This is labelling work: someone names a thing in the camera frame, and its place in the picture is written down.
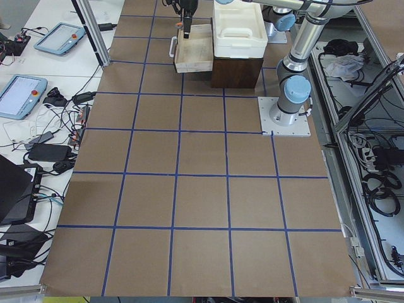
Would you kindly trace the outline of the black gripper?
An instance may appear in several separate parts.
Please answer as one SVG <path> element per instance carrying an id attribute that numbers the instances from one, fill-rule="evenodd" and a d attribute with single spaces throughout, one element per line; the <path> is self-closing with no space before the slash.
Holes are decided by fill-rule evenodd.
<path id="1" fill-rule="evenodd" d="M 172 6 L 176 13 L 184 13 L 183 37 L 188 39 L 191 33 L 193 13 L 195 13 L 198 8 L 198 0 L 166 0 L 166 5 Z"/>

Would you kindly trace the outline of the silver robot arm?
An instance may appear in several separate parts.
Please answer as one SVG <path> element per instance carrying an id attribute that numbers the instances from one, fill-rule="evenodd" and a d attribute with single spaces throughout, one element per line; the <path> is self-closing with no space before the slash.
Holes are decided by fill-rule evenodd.
<path id="1" fill-rule="evenodd" d="M 172 6 L 175 13 L 180 16 L 184 31 L 183 37 L 189 38 L 193 15 L 198 8 L 198 0 L 162 1 L 164 6 Z M 265 22 L 272 23 L 276 30 L 285 32 L 291 29 L 296 21 L 292 9 L 264 5 L 261 10 Z"/>
<path id="2" fill-rule="evenodd" d="M 292 125 L 299 110 L 309 98 L 311 84 L 303 72 L 307 60 L 324 26 L 330 19 L 348 13 L 357 1 L 258 1 L 273 8 L 305 11 L 294 44 L 289 53 L 279 62 L 276 71 L 280 85 L 280 97 L 270 109 L 271 120 L 281 126 Z"/>

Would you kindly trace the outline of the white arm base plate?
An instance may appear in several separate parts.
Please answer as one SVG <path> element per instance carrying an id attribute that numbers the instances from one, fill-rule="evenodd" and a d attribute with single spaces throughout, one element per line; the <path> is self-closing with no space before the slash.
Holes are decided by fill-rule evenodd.
<path id="1" fill-rule="evenodd" d="M 286 44 L 287 43 L 287 36 L 285 33 L 285 25 L 282 22 L 276 23 L 265 23 L 266 33 L 268 36 L 268 43 L 269 44 Z"/>
<path id="2" fill-rule="evenodd" d="M 278 97 L 258 97 L 258 109 L 263 136 L 310 137 L 307 111 L 286 114 L 278 108 Z"/>

